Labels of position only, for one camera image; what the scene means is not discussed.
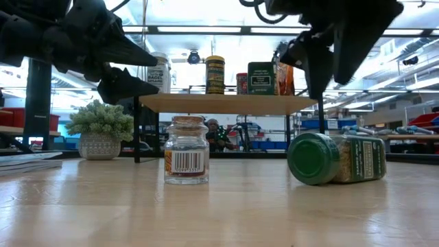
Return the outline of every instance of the glass jar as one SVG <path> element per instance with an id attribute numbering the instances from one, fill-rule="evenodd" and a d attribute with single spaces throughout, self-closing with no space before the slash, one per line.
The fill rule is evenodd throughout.
<path id="1" fill-rule="evenodd" d="M 208 130 L 202 117 L 172 118 L 165 144 L 166 183 L 196 185 L 209 181 Z"/>
<path id="2" fill-rule="evenodd" d="M 381 139 L 306 133 L 288 149 L 294 177 L 307 185 L 357 183 L 385 176 L 385 148 Z"/>

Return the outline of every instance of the green box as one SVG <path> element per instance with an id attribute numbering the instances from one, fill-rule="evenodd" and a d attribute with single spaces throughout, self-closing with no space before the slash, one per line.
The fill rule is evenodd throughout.
<path id="1" fill-rule="evenodd" d="M 249 95 L 274 95 L 274 65 L 271 62 L 249 62 L 247 82 Z"/>

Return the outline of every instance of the potted plant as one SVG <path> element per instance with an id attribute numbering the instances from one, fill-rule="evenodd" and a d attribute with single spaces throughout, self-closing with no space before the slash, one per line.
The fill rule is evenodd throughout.
<path id="1" fill-rule="evenodd" d="M 131 141 L 133 118 L 123 114 L 123 106 L 105 105 L 95 100 L 66 124 L 70 135 L 81 134 L 79 152 L 88 160 L 110 160 L 117 157 L 121 141 Z"/>

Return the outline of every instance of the barcode label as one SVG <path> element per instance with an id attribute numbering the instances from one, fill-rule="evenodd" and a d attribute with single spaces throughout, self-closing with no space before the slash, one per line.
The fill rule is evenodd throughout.
<path id="1" fill-rule="evenodd" d="M 364 178 L 373 178 L 373 152 L 372 142 L 363 142 L 363 157 L 364 157 Z"/>
<path id="2" fill-rule="evenodd" d="M 171 172 L 204 171 L 204 151 L 172 151 Z"/>

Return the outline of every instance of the white planter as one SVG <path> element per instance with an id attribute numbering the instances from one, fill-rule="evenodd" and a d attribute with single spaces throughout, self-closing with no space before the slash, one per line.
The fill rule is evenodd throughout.
<path id="1" fill-rule="evenodd" d="M 121 142 L 106 134 L 81 134 L 79 151 L 82 158 L 90 161 L 108 161 L 118 157 Z"/>

